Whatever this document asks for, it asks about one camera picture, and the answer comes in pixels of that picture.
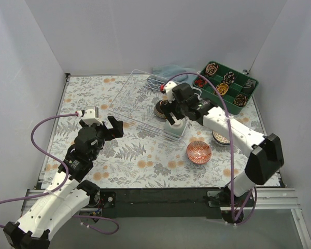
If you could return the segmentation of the pale green bowl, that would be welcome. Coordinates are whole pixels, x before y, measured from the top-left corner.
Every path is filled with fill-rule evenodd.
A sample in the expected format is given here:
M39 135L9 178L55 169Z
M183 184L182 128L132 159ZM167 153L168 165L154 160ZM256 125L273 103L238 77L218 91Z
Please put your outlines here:
M170 124L169 121L166 121L164 124L164 132L174 137L182 136L184 128L185 128L185 121L182 119L181 120L174 119L174 124Z

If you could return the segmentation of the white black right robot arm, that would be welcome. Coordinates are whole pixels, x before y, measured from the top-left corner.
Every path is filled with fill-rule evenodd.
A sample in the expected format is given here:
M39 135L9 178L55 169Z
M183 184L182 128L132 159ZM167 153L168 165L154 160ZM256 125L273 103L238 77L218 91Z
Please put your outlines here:
M231 179L224 189L225 202L236 206L256 185L264 185L283 165L280 138L256 132L227 114L209 99L199 98L187 83L173 81L161 86L167 100L160 109L170 124L188 118L226 137L248 158L244 171Z

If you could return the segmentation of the red diamond pattern bowl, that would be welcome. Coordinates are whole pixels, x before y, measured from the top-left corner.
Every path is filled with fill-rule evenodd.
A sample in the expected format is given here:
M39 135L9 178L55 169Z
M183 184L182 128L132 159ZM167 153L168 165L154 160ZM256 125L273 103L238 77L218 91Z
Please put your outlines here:
M214 130L212 131L212 136L215 142L220 146L229 146L231 143L230 140L228 140L226 137L224 137L219 132L216 132Z

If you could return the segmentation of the blue white zigzag bowl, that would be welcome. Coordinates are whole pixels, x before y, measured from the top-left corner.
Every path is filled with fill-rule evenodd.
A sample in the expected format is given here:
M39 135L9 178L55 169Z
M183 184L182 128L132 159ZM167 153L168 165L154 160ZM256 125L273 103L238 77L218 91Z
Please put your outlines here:
M205 164L212 156L211 147L203 141L193 141L186 148L186 154L195 164Z

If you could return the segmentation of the black glazed bowl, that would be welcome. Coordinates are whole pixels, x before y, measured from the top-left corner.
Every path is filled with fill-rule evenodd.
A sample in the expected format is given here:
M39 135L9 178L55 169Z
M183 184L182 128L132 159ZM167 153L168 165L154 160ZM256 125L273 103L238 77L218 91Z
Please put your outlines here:
M165 114L163 113L163 111L161 110L161 104L163 103L163 102L165 102L165 100L160 100L156 105L155 105L155 107L154 107L154 114L157 116L157 117L159 117L159 118L161 118L161 119L166 119L166 116L165 116Z

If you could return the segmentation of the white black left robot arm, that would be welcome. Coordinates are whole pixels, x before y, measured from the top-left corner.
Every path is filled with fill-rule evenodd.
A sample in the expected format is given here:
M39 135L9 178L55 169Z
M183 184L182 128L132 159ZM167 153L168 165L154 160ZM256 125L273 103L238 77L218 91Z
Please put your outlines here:
M81 208L93 208L101 200L100 188L85 176L93 168L106 141L124 135L123 121L108 116L109 129L95 118L80 121L81 129L50 185L36 195L34 205L16 222L8 222L3 232L13 248L48 248L55 233Z

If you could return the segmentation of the brown floral pattern bowl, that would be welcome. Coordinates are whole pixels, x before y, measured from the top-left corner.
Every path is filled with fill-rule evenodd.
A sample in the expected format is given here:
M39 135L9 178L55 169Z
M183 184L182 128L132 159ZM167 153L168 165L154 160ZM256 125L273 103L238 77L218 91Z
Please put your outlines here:
M213 138L220 144L229 144L230 140L221 135L220 133L213 131Z

